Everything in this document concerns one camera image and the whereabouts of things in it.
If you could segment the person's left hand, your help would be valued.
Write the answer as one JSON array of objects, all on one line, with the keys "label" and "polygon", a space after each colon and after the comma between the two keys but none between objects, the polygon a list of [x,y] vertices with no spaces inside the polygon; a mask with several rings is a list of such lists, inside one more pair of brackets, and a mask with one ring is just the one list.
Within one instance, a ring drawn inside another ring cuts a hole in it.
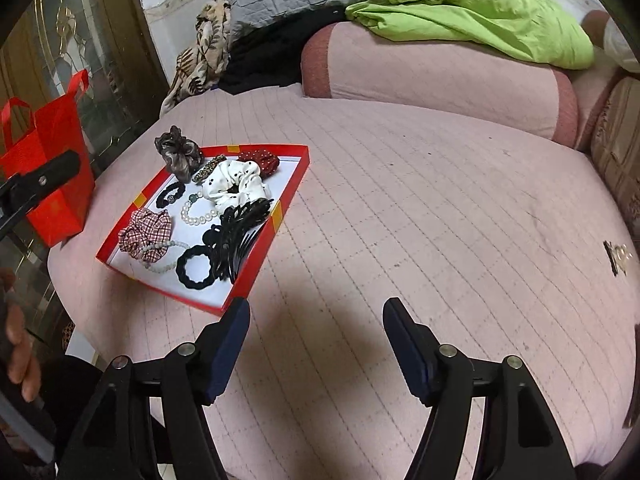
[{"label": "person's left hand", "polygon": [[32,352],[32,340],[25,327],[21,306],[10,300],[6,317],[6,336],[12,344],[6,370],[14,385],[20,385],[26,402],[34,402],[41,388],[41,367]]}]

